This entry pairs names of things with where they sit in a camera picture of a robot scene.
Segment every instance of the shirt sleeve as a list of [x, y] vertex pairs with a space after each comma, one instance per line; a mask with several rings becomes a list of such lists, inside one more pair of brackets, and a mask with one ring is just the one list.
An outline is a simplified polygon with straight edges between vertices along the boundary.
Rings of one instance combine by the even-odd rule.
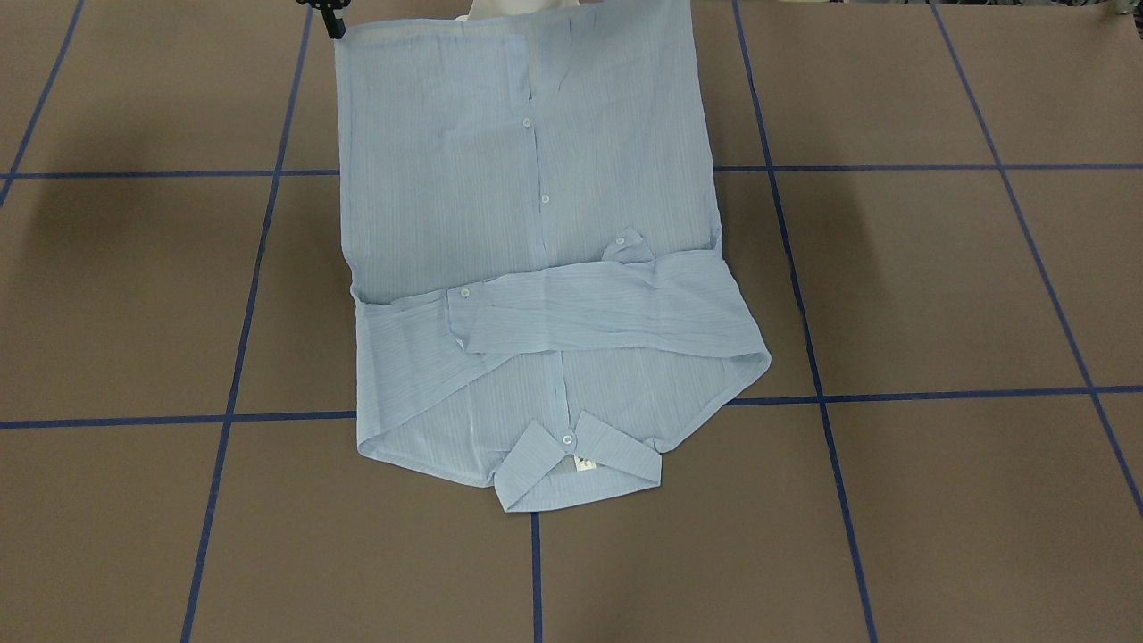
[[447, 290], [448, 329], [466, 354], [655, 348], [698, 357], [765, 353], [717, 250], [598, 260]]

